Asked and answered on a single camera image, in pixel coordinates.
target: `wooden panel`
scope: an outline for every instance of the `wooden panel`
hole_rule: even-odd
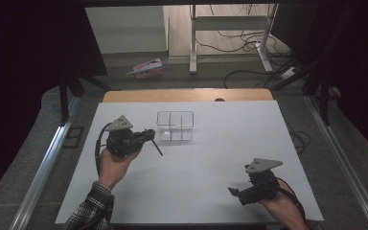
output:
[[[161,102],[213,102],[267,101],[273,100],[267,89],[151,89],[132,91],[109,91],[104,103],[161,103]]]

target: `white board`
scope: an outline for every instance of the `white board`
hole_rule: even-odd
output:
[[[193,111],[193,141],[160,141],[159,111]],[[94,149],[101,129],[121,115],[133,131],[156,130],[116,185],[112,223],[269,223],[260,204],[242,206],[228,187],[252,186],[244,165],[254,158],[283,161],[273,169],[297,194],[308,219],[322,220],[311,186],[276,101],[225,103],[100,103],[56,223],[64,223],[98,179]]]

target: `transparent box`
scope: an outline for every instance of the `transparent box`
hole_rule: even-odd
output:
[[[192,141],[194,112],[160,111],[157,113],[157,127],[162,141]]]

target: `person's right hand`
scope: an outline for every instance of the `person's right hand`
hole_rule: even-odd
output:
[[[283,180],[278,179],[280,187],[293,194],[292,189]],[[279,223],[289,230],[308,230],[300,211],[294,202],[281,192],[277,192],[273,199],[259,201]]]

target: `forearm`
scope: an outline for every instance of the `forearm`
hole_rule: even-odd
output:
[[[63,229],[106,229],[106,219],[110,218],[114,197],[110,189],[96,181],[77,210],[64,224]]]

